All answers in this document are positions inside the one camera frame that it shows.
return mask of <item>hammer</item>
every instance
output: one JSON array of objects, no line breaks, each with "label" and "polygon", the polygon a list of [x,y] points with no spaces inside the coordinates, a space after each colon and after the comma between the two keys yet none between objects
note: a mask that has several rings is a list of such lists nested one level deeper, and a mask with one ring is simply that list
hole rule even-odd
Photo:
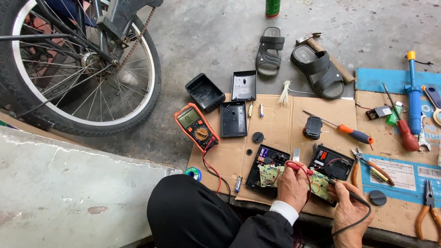
[{"label": "hammer", "polygon": [[[320,37],[321,32],[316,32],[316,33],[309,33],[303,37],[298,38],[295,43],[296,45],[304,45],[307,44],[308,46],[310,46],[316,53],[317,52],[321,52],[324,51],[323,47],[321,47],[318,43],[315,42],[315,40],[313,38],[315,37]],[[343,77],[343,81],[345,84],[350,84],[352,82],[355,82],[355,78],[354,76],[352,76],[351,73],[349,73],[345,67],[343,67],[342,64],[340,64],[336,58],[334,58],[333,56],[329,55],[329,58],[331,59],[331,61],[334,63],[335,67],[337,67],[337,70],[340,71],[341,76]]]}]

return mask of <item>bicycle chain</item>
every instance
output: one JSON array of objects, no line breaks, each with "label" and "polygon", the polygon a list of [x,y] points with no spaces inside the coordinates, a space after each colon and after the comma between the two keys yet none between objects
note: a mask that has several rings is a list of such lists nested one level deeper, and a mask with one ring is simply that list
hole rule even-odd
[{"label": "bicycle chain", "polygon": [[155,12],[156,7],[152,8],[152,11],[150,12],[150,15],[146,21],[146,23],[144,24],[144,27],[142,28],[141,32],[139,33],[139,37],[138,39],[136,39],[135,44],[133,44],[132,49],[130,50],[129,54],[127,54],[127,57],[124,58],[123,62],[120,64],[120,66],[118,67],[118,70],[116,70],[116,72],[118,73],[121,68],[126,64],[127,59],[133,54],[133,52],[135,51],[136,46],[138,45],[138,43],[141,41],[142,36],[144,35],[144,33],[147,30],[147,25],[149,24],[150,20],[152,19],[153,16],[153,12]]}]

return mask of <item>black sandal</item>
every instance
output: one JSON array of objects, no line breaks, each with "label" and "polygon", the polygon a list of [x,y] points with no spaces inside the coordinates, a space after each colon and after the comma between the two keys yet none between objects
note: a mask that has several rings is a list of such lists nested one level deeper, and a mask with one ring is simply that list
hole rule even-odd
[{"label": "black sandal", "polygon": [[274,76],[279,73],[280,50],[283,49],[285,37],[280,37],[278,27],[268,27],[260,37],[260,46],[256,55],[256,70],[265,76]]},{"label": "black sandal", "polygon": [[296,47],[291,61],[305,74],[312,91],[321,98],[334,100],[344,91],[343,78],[326,51],[314,52],[307,45]]}]

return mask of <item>black pants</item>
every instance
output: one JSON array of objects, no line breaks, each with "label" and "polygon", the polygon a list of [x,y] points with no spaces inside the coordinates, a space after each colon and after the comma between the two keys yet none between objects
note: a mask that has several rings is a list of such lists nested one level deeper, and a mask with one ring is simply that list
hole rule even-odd
[{"label": "black pants", "polygon": [[221,198],[182,174],[159,181],[147,204],[147,219],[158,248],[228,247],[242,225]]}]

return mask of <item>person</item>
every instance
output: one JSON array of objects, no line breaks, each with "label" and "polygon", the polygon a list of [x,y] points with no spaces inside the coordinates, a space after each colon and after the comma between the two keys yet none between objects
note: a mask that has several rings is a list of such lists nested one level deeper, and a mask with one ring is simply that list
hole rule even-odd
[{"label": "person", "polygon": [[[302,170],[285,167],[277,179],[277,200],[264,215],[242,222],[220,197],[187,175],[164,177],[153,189],[147,204],[147,219],[157,248],[292,248],[294,222],[306,204],[307,178]],[[346,181],[328,185],[337,200],[332,233],[359,221],[368,208],[351,199],[349,191],[364,197]],[[361,248],[362,237],[373,220],[333,237],[336,248]]]}]

